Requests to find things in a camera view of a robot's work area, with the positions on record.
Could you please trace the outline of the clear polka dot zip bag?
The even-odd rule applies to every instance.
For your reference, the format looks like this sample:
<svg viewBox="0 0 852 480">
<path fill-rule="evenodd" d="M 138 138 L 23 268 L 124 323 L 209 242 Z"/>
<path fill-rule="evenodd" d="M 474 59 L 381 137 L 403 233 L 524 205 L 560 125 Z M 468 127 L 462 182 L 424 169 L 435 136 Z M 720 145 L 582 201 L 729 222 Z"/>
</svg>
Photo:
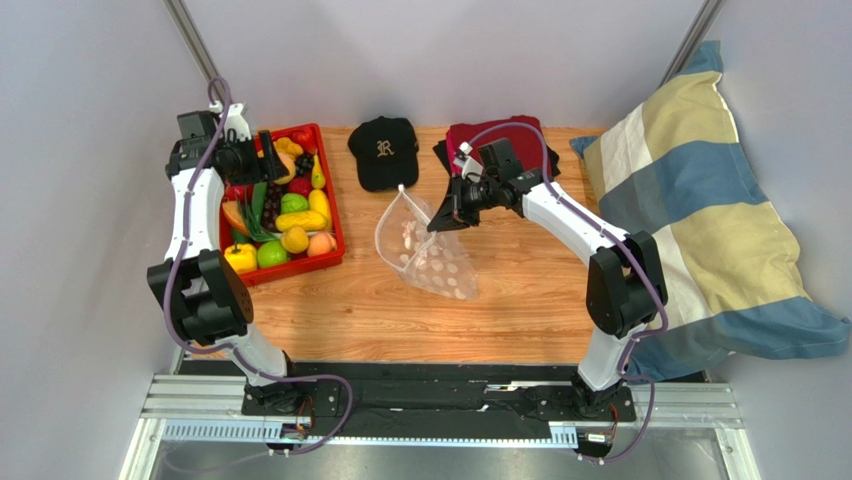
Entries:
<svg viewBox="0 0 852 480">
<path fill-rule="evenodd" d="M 427 230 L 433 210 L 402 184 L 374 231 L 380 259 L 410 286 L 456 300 L 479 297 L 478 273 L 458 235 Z"/>
</svg>

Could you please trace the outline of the green apple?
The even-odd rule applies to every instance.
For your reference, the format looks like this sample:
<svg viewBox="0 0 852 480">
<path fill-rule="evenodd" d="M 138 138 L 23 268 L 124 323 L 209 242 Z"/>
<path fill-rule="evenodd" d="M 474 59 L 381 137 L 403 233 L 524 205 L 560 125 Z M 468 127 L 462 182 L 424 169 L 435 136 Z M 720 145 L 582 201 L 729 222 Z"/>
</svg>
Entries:
<svg viewBox="0 0 852 480">
<path fill-rule="evenodd" d="M 290 254 L 279 240 L 265 242 L 257 249 L 257 264 L 259 269 L 283 265 L 288 263 L 289 260 Z"/>
</svg>

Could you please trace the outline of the yellow bell pepper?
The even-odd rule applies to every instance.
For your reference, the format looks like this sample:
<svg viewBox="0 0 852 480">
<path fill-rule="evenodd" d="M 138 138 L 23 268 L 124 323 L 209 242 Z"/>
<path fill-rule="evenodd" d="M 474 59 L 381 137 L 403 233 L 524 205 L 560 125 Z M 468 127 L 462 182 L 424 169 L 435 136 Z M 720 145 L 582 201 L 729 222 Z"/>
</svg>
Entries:
<svg viewBox="0 0 852 480">
<path fill-rule="evenodd" d="M 224 251 L 224 258 L 238 274 L 254 272 L 259 268 L 258 251 L 251 243 L 235 243 Z"/>
</svg>

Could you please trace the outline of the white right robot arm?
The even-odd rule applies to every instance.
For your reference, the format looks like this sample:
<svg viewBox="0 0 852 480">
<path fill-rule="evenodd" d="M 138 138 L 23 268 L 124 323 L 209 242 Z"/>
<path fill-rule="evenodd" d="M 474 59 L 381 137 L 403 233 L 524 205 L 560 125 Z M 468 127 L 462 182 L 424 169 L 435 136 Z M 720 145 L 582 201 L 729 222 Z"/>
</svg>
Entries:
<svg viewBox="0 0 852 480">
<path fill-rule="evenodd" d="M 541 226 L 587 267 L 586 308 L 595 328 L 574 383 L 587 394 L 614 390 L 632 347 L 655 317 L 665 315 L 667 290 L 654 238 L 601 220 L 538 169 L 502 181 L 452 176 L 429 228 L 473 227 L 480 212 L 495 207 Z"/>
</svg>

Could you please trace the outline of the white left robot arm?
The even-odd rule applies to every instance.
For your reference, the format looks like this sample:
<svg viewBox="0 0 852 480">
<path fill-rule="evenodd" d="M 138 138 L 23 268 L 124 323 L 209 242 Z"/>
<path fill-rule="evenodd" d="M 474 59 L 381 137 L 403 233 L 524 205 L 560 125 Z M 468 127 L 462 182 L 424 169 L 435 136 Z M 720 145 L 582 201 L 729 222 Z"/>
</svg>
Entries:
<svg viewBox="0 0 852 480">
<path fill-rule="evenodd" d="M 253 130 L 241 103 L 213 100 L 177 118 L 180 138 L 165 166 L 174 198 L 170 245 L 146 280 L 169 335 L 187 352 L 225 354 L 255 389 L 299 382 L 287 354 L 254 325 L 247 286 L 219 242 L 220 206 L 228 183 L 251 185 L 287 172 L 269 132 Z"/>
</svg>

